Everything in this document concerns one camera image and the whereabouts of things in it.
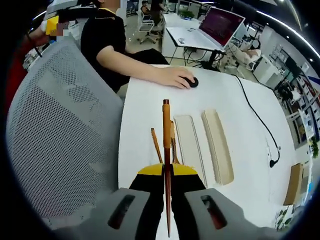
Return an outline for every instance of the monitor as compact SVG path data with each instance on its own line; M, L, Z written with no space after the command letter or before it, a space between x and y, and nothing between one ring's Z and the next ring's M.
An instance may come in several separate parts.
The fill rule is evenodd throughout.
M244 20L243 16L211 7L202 21L199 30L203 31L207 37L209 36L224 48Z

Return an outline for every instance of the hand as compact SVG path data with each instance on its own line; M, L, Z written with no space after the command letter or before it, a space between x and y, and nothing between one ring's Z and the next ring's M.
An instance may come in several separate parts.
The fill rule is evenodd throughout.
M30 33L30 38L33 40L36 47L42 46L49 42L50 38L46 35L44 31L41 29L41 25Z
M189 83L182 77L188 78L192 83L195 82L194 75L183 67L156 67L155 69L155 77L151 81L161 85L190 89Z

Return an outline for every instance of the cardboard box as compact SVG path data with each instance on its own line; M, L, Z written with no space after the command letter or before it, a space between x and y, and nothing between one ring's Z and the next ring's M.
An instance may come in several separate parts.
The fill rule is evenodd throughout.
M303 166L301 163L291 167L288 190L283 205L295 204L300 198Z

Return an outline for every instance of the white table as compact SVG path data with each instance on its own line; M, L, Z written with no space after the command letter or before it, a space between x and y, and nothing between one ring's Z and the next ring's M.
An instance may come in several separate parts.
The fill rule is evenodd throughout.
M170 37L169 33L167 32L166 28L169 27L181 27L186 29L198 29L200 26L200 21L193 18L192 20L184 20L179 17L176 13L169 13L164 14L164 31L163 31L163 38L162 38L162 50L161 53L165 57L171 58L173 56L174 51L176 50L176 45L172 38ZM183 47L179 47L175 54L174 58L183 59Z
M195 48L205 51L221 50L215 43L205 37L196 29L188 29L185 27L167 27L166 28L172 40L175 42L176 47Z
M242 207L244 216L255 225L273 227L287 193L291 166L296 162L290 129L277 98L268 88L242 80L251 105L281 146L279 162L269 168L267 143L273 158L277 157L277 150L267 130L249 108L237 79L225 73L189 69L199 80L198 87L190 90L130 80L120 130L119 187L129 188L140 169L159 162L151 128L155 129L164 157L162 104L163 99L169 99L171 119L176 115L193 118L208 187L216 188ZM234 181L225 186L216 184L201 119L201 113L209 108L215 108L219 114L230 151ZM156 239L168 239L165 208ZM170 239L179 239L173 214Z

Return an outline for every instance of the mesh chair back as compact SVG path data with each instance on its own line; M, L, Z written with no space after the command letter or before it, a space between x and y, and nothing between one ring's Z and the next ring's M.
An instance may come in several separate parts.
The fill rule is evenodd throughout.
M67 38L50 45L19 86L8 153L25 197L51 229L81 224L118 188L122 110Z

